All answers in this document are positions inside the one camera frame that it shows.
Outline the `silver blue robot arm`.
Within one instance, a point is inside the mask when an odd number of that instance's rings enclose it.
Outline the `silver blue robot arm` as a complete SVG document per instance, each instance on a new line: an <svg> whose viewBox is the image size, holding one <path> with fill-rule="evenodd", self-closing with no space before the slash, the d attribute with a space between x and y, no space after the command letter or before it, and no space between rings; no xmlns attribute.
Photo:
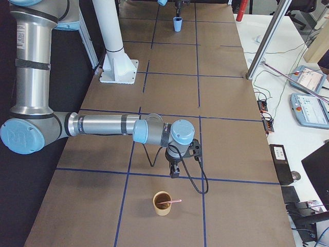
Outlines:
<svg viewBox="0 0 329 247"><path fill-rule="evenodd" d="M157 0L157 3L160 6L165 6L167 4L168 0ZM173 0L172 1L175 8L175 17L178 18L181 15L181 9L183 8L184 1L183 0Z"/></svg>
<svg viewBox="0 0 329 247"><path fill-rule="evenodd" d="M1 140L13 152L31 154L58 139L77 135L130 135L137 143L165 149L170 176L201 150L194 126L180 119L167 123L158 114L81 115L55 112L48 105L51 33L80 27L78 1L11 1L17 22L16 104L1 126Z"/></svg>

